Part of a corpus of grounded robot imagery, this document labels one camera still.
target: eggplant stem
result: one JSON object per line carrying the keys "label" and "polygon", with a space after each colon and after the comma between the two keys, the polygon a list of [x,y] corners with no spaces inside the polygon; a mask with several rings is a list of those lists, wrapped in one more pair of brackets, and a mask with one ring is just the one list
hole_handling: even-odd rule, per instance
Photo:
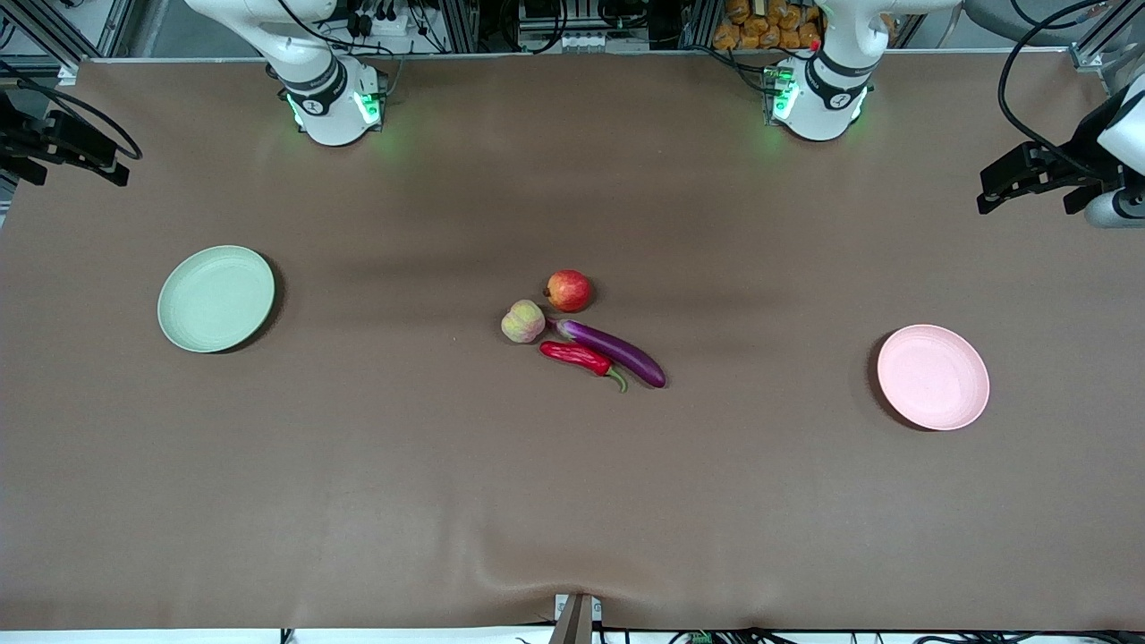
{"label": "eggplant stem", "polygon": [[629,391],[629,382],[625,380],[624,376],[619,375],[619,372],[617,372],[616,369],[613,369],[611,367],[609,367],[608,371],[605,371],[605,376],[608,377],[608,378],[611,378],[611,379],[616,380],[617,383],[619,383],[619,385],[621,385],[621,393],[624,393],[624,392]]}
{"label": "eggplant stem", "polygon": [[552,317],[545,317],[545,323],[548,325],[550,329],[552,329],[558,336],[564,338],[566,340],[571,340],[572,337],[569,336],[568,333],[561,331],[561,327],[560,327],[560,324],[558,324],[558,322],[560,322],[560,320],[553,320]]}

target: red chili pepper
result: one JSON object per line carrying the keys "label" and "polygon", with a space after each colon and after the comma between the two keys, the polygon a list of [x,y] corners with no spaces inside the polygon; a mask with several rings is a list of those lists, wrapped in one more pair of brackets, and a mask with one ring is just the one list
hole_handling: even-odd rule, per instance
{"label": "red chili pepper", "polygon": [[621,393],[629,391],[629,383],[624,380],[616,369],[613,369],[613,361],[592,351],[586,346],[576,343],[540,343],[540,353],[553,360],[584,367],[598,376],[608,376],[621,384]]}

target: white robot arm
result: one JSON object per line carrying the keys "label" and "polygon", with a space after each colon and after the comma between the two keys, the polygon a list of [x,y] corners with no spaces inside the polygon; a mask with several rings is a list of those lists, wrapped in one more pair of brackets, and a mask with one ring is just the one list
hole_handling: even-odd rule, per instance
{"label": "white robot arm", "polygon": [[867,80],[887,46],[882,14],[929,14],[957,0],[820,0],[827,17],[823,44],[810,58],[792,56],[780,63],[790,70],[773,117],[795,134],[828,141],[859,118]]}
{"label": "white robot arm", "polygon": [[[283,0],[300,21],[325,19],[334,0]],[[294,119],[324,146],[345,146],[381,123],[385,96],[378,71],[335,56],[325,41],[299,26],[279,0],[187,0],[191,9],[222,23],[266,56]]]}

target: wire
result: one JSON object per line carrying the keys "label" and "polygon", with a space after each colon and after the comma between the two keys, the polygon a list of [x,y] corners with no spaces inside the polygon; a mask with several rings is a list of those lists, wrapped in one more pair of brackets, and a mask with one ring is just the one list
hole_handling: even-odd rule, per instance
{"label": "wire", "polygon": [[[410,54],[412,53],[413,53],[413,44],[410,42]],[[405,68],[405,58],[410,57],[410,54],[402,56],[402,58],[397,61],[397,71],[394,72],[394,81],[390,83],[389,87],[386,88],[387,99],[389,97],[390,94],[393,94],[397,89],[397,81],[402,79],[402,69]]]}
{"label": "wire", "polygon": [[755,89],[756,92],[759,92],[760,94],[767,94],[768,93],[767,89],[765,89],[761,85],[757,85],[750,78],[748,78],[747,72],[743,71],[743,68],[740,66],[740,63],[735,62],[735,56],[732,55],[732,50],[731,49],[727,50],[727,58],[729,61],[732,61],[732,69],[735,70],[735,73],[740,74],[740,80],[742,80],[744,85],[747,85],[748,87],[751,87],[752,89]]}
{"label": "wire", "polygon": [[544,54],[545,52],[552,49],[554,45],[561,41],[561,37],[564,36],[564,28],[569,24],[569,11],[568,7],[564,6],[564,1],[566,0],[553,0],[553,34],[548,38],[548,42],[546,42],[540,49],[534,52],[534,54]]}
{"label": "wire", "polygon": [[16,81],[16,87],[18,87],[21,89],[30,89],[32,92],[38,92],[40,94],[44,94],[45,96],[48,97],[48,100],[50,100],[53,103],[60,105],[61,109],[63,109],[65,112],[68,112],[68,116],[74,118],[76,120],[82,123],[84,125],[90,127],[92,129],[98,129],[98,128],[95,127],[94,125],[92,125],[92,123],[88,119],[86,119],[82,116],[80,116],[80,113],[77,112],[76,110],[73,110],[71,108],[71,105],[69,105],[68,103],[71,103],[72,105],[76,105],[77,108],[80,108],[81,110],[84,110],[84,111],[90,113],[92,116],[96,117],[97,119],[102,120],[109,127],[111,127],[112,129],[114,129],[116,133],[119,134],[124,139],[124,141],[127,143],[127,146],[128,146],[128,148],[125,148],[125,147],[120,146],[118,142],[114,142],[117,150],[119,150],[125,157],[127,157],[129,159],[139,160],[139,159],[143,158],[143,150],[141,150],[140,147],[139,147],[139,144],[135,143],[135,140],[132,139],[132,135],[128,134],[126,129],[124,129],[123,127],[120,127],[120,125],[118,123],[116,123],[114,119],[112,119],[108,115],[101,112],[100,110],[95,109],[90,104],[85,103],[84,101],[80,101],[79,99],[77,99],[77,97],[74,97],[74,96],[72,96],[70,94],[64,94],[63,92],[60,92],[57,89],[53,89],[50,87],[45,87],[45,86],[40,85],[39,83],[37,83],[37,81],[32,80],[31,78],[29,78],[27,74],[25,74],[24,72],[17,70],[16,68],[9,65],[5,61],[0,61],[0,66],[2,66],[9,73],[16,76],[16,78],[18,78],[18,80]]}
{"label": "wire", "polygon": [[[302,28],[302,31],[305,31],[305,32],[309,33],[310,36],[317,38],[318,40],[322,40],[324,42],[329,42],[330,45],[341,45],[342,47],[349,48],[350,52],[354,50],[353,49],[354,47],[358,47],[358,45],[355,45],[354,42],[346,42],[345,40],[339,40],[337,38],[330,38],[330,37],[326,37],[326,36],[323,36],[323,34],[318,33],[317,31],[314,31],[313,29],[310,29],[310,26],[308,24],[303,23],[302,19],[298,17],[298,15],[290,8],[290,6],[286,5],[286,0],[278,0],[278,5],[282,6],[282,8],[286,11],[286,15],[290,16],[290,19],[294,21],[294,24],[297,24],[298,26]],[[390,52],[386,47],[382,47],[381,45],[362,45],[362,47],[369,47],[370,49],[374,49],[379,54],[381,54],[381,53],[385,52],[385,54],[387,56],[390,56],[390,57],[395,56],[395,54],[393,52]]]}
{"label": "wire", "polygon": [[[3,36],[5,31],[8,31],[8,36],[6,37]],[[3,42],[0,42],[0,49],[7,47],[14,36],[16,36],[16,25],[8,22],[8,18],[3,18],[3,28],[0,28],[0,37],[3,37]]]}
{"label": "wire", "polygon": [[[610,26],[613,29],[621,29],[621,14],[619,14],[619,11],[616,13],[616,17],[615,18],[610,18],[610,17],[608,17],[605,14],[605,6],[608,5],[608,1],[609,0],[599,0],[597,2],[597,17],[599,17],[605,24],[607,24],[608,26]],[[641,28],[641,26],[643,26],[646,24],[648,24],[648,9],[647,8],[645,9],[645,13],[640,17],[630,21],[627,24],[625,24],[623,26],[624,26],[624,29],[638,29],[638,28]]]}
{"label": "wire", "polygon": [[[421,22],[418,21],[417,15],[413,13],[414,3],[421,10]],[[426,40],[433,45],[433,48],[436,49],[439,54],[448,54],[449,50],[445,49],[445,46],[442,45],[441,40],[437,38],[437,33],[433,30],[433,23],[429,21],[429,14],[426,13],[426,6],[421,3],[421,0],[409,0],[408,6],[410,7],[410,17],[413,18],[414,23],[417,23],[419,31],[420,28],[425,26]]]}
{"label": "wire", "polygon": [[1029,639],[1030,637],[1041,634],[1042,631],[1040,630],[1032,633],[982,630],[982,631],[969,631],[969,633],[956,634],[956,636],[961,637],[961,639],[954,639],[953,637],[941,637],[938,635],[924,635],[923,637],[915,639],[915,644],[927,644],[930,642],[939,642],[941,644],[1018,644],[1019,642]]}
{"label": "wire", "polygon": [[774,49],[775,52],[783,52],[788,56],[791,56],[792,58],[799,58],[800,61],[810,61],[810,60],[812,60],[812,58],[815,57],[813,55],[812,56],[800,56],[796,52],[792,52],[791,49],[788,49],[785,47],[768,47],[768,49]]}
{"label": "wire", "polygon": [[1029,42],[1030,38],[1036,36],[1040,31],[1044,30],[1045,26],[1052,23],[1053,21],[1063,16],[1066,16],[1068,14],[1072,14],[1074,11],[1080,11],[1082,9],[1092,7],[1095,5],[1100,5],[1101,2],[1105,2],[1105,0],[1082,0],[1081,2],[1069,5],[1064,9],[1059,9],[1050,14],[1048,18],[1034,25],[1029,31],[1027,31],[1021,38],[1018,39],[1018,42],[1014,44],[1013,49],[1010,50],[1010,55],[1006,56],[1005,63],[1002,65],[1002,74],[998,76],[998,108],[1002,109],[1002,116],[1004,116],[1005,119],[1010,121],[1010,125],[1014,126],[1018,129],[1018,132],[1021,132],[1026,136],[1029,136],[1036,143],[1040,143],[1047,150],[1049,150],[1050,154],[1052,154],[1053,156],[1072,165],[1075,170],[1077,170],[1082,174],[1099,180],[1104,179],[1101,173],[1097,172],[1088,164],[1081,163],[1077,159],[1071,157],[1068,154],[1065,152],[1065,150],[1055,146],[1045,136],[1042,136],[1037,132],[1034,132],[1033,128],[1030,128],[1028,125],[1019,120],[1018,117],[1014,116],[1013,111],[1010,109],[1010,104],[1006,103],[1005,87],[1006,83],[1010,80],[1010,69],[1013,68],[1013,62],[1014,60],[1018,58],[1018,53],[1021,52],[1021,48],[1025,47],[1027,42]]}
{"label": "wire", "polygon": [[[1034,18],[1029,17],[1029,14],[1027,14],[1026,11],[1021,10],[1021,7],[1018,5],[1018,0],[1010,0],[1010,6],[1013,7],[1014,11],[1017,11],[1018,17],[1020,17],[1024,21],[1026,21],[1027,24],[1029,24],[1029,25],[1037,24],[1037,21],[1035,21]],[[1056,30],[1056,29],[1069,29],[1071,26],[1077,26],[1077,24],[1079,24],[1077,21],[1074,21],[1072,23],[1066,23],[1066,24],[1051,24],[1051,25],[1047,25],[1045,26],[1045,31],[1052,31],[1052,30]]]}
{"label": "wire", "polygon": [[513,52],[521,52],[521,45],[516,41],[516,37],[508,32],[508,10],[512,7],[513,0],[505,0],[502,2],[500,16],[498,16],[498,26],[500,28],[502,38],[505,39],[505,44],[508,45],[510,49]]}

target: purple eggplant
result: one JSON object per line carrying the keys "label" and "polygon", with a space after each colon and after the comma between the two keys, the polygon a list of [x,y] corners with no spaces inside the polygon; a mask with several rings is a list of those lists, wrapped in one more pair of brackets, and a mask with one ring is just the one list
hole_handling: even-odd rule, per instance
{"label": "purple eggplant", "polygon": [[621,338],[572,320],[558,320],[553,325],[564,338],[603,353],[649,385],[658,388],[668,384],[664,370],[655,360]]}

